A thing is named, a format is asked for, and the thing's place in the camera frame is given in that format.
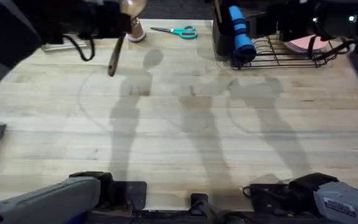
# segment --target blue brush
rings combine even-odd
[[[234,56],[242,63],[253,61],[256,50],[251,39],[247,36],[247,25],[244,16],[237,6],[229,7],[231,19],[234,24]]]

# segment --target dish rack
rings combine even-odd
[[[256,58],[244,64],[242,67],[232,68],[236,70],[250,69],[250,68],[274,68],[274,67],[321,67],[326,65],[329,61],[334,60],[338,55],[347,54],[351,51],[350,47],[321,60],[311,60],[308,53],[296,53],[288,49],[278,35],[271,35],[259,39],[252,40],[257,51]],[[328,45],[313,52],[313,58],[318,58],[325,52],[329,52],[336,46],[329,41]]]

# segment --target black cable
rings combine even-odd
[[[240,218],[245,224],[256,223],[251,217],[241,213],[241,212],[229,212],[223,211],[219,214],[219,224],[225,224],[229,221],[230,218]]]
[[[248,191],[248,190],[249,190],[249,186],[243,187],[243,188],[242,188],[242,194],[243,194],[244,196],[246,196],[246,198],[250,199],[250,198],[251,198],[251,195],[249,195],[248,193],[246,193],[246,191]]]
[[[73,46],[78,51],[78,53],[80,54],[81,59],[84,62],[89,62],[90,60],[93,59],[95,49],[94,49],[94,42],[93,42],[92,38],[89,40],[91,42],[91,56],[89,58],[86,58],[85,55],[84,55],[84,52],[81,50],[80,46],[75,42],[75,40],[72,37],[70,37],[69,35],[63,35],[63,37],[68,39],[73,44]]]

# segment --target blue object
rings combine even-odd
[[[247,36],[247,24],[244,16],[237,6],[229,7],[231,19],[234,24],[234,56],[241,62],[251,62],[256,57],[256,50],[251,39]]]
[[[179,35],[182,39],[186,39],[186,40],[195,39],[198,35],[196,29],[193,26],[186,26],[184,28],[173,28],[173,29],[151,27],[150,29],[176,34]]]

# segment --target butcher block tabletop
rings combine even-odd
[[[142,20],[146,39],[23,61],[0,83],[0,199],[86,170],[147,182],[148,209],[183,209],[193,192],[249,207],[241,188],[312,172],[358,188],[358,79],[346,56],[321,68],[232,70],[212,22]],[[195,27],[198,37],[150,30]]]

